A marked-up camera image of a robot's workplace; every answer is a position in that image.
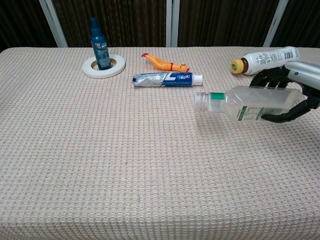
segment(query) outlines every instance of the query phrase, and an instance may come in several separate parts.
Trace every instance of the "rubber chicken toy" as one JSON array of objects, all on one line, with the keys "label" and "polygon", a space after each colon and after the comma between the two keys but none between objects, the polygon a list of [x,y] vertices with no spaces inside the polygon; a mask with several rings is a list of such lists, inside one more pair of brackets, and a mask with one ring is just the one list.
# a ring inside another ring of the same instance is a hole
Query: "rubber chicken toy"
[{"label": "rubber chicken toy", "polygon": [[179,65],[173,62],[163,61],[162,59],[156,56],[153,56],[150,53],[144,53],[141,55],[141,57],[146,57],[148,60],[150,60],[156,69],[169,70],[169,71],[182,72],[182,73],[186,73],[190,69],[185,64]]}]

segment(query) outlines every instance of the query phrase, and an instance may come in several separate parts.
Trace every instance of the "tape roll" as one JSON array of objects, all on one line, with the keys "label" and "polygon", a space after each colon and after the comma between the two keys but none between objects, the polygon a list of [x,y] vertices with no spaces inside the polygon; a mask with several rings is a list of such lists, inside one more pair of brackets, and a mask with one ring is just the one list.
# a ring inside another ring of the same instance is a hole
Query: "tape roll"
[{"label": "tape roll", "polygon": [[107,70],[95,70],[93,67],[97,64],[96,57],[90,57],[82,65],[82,71],[85,75],[92,79],[105,79],[113,77],[123,71],[126,62],[122,56],[110,54],[110,60],[114,64]]}]

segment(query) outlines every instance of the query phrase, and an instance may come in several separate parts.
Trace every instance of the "beige tablecloth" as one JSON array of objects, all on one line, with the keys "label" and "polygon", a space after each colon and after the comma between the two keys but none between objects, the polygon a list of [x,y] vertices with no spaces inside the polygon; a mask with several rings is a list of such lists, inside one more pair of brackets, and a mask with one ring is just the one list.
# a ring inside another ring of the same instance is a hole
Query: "beige tablecloth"
[{"label": "beige tablecloth", "polygon": [[[320,109],[295,125],[193,110],[195,92],[249,85],[230,62],[262,49],[110,48],[126,67],[108,79],[83,74],[91,48],[3,51],[0,239],[320,238]],[[203,86],[134,88],[157,72],[144,52]]]}]

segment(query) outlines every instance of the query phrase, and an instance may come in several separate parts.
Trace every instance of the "robotic hand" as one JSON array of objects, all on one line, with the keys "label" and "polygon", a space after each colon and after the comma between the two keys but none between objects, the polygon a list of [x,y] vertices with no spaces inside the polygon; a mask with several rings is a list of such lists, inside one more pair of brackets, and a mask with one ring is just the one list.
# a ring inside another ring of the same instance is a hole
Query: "robotic hand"
[{"label": "robotic hand", "polygon": [[288,83],[297,83],[307,99],[300,102],[287,113],[280,115],[265,114],[261,118],[274,123],[285,123],[308,113],[320,106],[320,66],[303,62],[289,61],[282,67],[265,69],[251,81],[250,86],[285,88]]}]

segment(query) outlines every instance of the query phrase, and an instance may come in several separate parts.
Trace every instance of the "curtain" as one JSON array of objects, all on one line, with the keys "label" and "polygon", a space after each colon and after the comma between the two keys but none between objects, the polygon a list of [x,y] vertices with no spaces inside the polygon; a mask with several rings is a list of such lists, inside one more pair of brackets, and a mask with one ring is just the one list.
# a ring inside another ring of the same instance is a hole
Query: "curtain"
[{"label": "curtain", "polygon": [[320,48],[319,23],[319,0],[290,0],[271,46]]},{"label": "curtain", "polygon": [[279,0],[181,0],[178,46],[264,44]]},{"label": "curtain", "polygon": [[164,47],[166,0],[53,0],[69,47],[91,47],[96,16],[109,47]]},{"label": "curtain", "polygon": [[12,47],[56,47],[39,0],[1,0],[0,52]]}]

